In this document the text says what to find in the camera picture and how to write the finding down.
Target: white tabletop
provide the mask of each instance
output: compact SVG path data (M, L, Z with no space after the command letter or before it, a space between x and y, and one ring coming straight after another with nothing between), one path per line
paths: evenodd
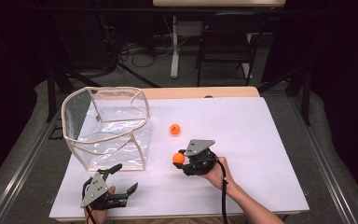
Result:
M220 190L201 177L184 175L172 165L172 155L185 149L191 139L214 140L211 150L227 157L238 184L270 211L293 214L309 210L263 98L162 99L149 100L149 104L154 131L146 170L108 176L107 185L117 186L117 193L139 183L127 207L108 210L109 217L220 215ZM169 132L173 123L181 125L178 135ZM83 219L81 190L92 175L72 156L50 217ZM242 213L228 197L227 213Z
M283 7L286 0L153 0L155 7Z

